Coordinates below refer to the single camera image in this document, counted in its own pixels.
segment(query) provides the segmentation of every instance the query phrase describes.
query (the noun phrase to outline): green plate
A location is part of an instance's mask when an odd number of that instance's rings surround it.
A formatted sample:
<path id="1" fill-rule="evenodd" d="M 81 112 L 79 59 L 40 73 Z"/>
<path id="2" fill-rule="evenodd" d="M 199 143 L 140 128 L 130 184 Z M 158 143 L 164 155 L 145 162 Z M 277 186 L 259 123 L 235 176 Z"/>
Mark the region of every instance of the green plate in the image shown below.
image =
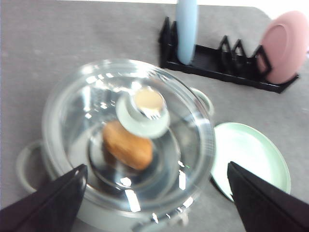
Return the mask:
<path id="1" fill-rule="evenodd" d="M 277 147 L 261 132 L 244 124 L 228 122 L 214 128 L 216 156 L 211 175 L 231 201 L 227 165 L 233 161 L 286 193 L 291 192 L 291 177 Z"/>

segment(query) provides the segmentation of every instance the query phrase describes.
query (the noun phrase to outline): pot lid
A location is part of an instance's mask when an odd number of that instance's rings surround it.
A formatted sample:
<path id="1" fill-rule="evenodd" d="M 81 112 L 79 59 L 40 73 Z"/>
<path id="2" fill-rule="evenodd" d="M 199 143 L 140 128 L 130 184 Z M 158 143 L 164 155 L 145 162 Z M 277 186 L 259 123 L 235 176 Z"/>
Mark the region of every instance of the pot lid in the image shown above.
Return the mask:
<path id="1" fill-rule="evenodd" d="M 85 198 L 102 207 L 165 215 L 189 207 L 207 183 L 208 114 L 188 87 L 153 65 L 82 66 L 50 95 L 42 127 L 52 172 L 86 164 Z"/>

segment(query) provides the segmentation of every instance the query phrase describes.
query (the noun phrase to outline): cooking pot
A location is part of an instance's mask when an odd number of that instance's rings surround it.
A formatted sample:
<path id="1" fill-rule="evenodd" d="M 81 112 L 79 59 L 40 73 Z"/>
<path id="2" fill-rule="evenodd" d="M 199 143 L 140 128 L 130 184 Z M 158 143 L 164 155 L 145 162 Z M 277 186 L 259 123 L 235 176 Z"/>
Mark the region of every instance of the cooking pot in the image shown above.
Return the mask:
<path id="1" fill-rule="evenodd" d="M 162 97 L 165 116 L 136 118 L 126 111 L 127 102 L 121 99 L 144 88 Z M 29 192 L 35 191 L 25 169 L 32 151 L 41 146 L 52 179 L 82 163 L 88 166 L 78 213 L 82 221 L 111 232 L 149 232 L 179 221 L 186 224 L 188 209 L 210 176 L 212 114 L 213 105 L 205 94 L 156 66 L 126 59 L 90 63 L 63 79 L 50 94 L 42 119 L 43 140 L 21 152 L 17 174 Z M 130 116 L 141 122 L 127 121 Z M 102 129 L 113 120 L 151 139 L 153 159 L 146 169 L 107 162 Z"/>

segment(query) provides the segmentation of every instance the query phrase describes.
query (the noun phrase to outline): gray table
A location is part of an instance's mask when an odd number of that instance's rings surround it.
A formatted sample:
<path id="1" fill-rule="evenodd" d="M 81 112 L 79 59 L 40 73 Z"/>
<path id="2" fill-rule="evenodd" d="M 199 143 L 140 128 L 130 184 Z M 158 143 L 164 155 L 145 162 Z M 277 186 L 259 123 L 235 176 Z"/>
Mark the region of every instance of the gray table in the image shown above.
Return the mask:
<path id="1" fill-rule="evenodd" d="M 60 78 L 107 58 L 158 65 L 158 33 L 167 4 L 3 0 L 1 5 L 1 206 L 25 197 L 15 159 L 41 137 L 44 103 Z M 250 54 L 270 19 L 255 8 L 201 6 L 197 43 L 217 47 L 223 35 L 242 38 Z M 309 63 L 283 94 L 169 71 L 212 99 L 213 123 L 248 124 L 269 137 L 291 172 L 292 194 L 309 203 Z M 187 228 L 165 231 L 244 231 L 233 203 L 209 185 L 189 215 Z M 74 232 L 98 232 L 76 220 Z"/>

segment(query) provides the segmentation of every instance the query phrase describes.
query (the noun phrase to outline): food item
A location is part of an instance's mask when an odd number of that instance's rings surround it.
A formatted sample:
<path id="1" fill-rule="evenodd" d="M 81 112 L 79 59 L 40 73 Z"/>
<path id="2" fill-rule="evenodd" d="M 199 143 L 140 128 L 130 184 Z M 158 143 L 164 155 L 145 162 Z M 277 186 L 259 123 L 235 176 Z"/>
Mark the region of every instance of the food item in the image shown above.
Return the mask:
<path id="1" fill-rule="evenodd" d="M 153 160 L 151 140 L 128 132 L 117 120 L 105 125 L 102 137 L 106 149 L 131 168 L 144 170 Z"/>

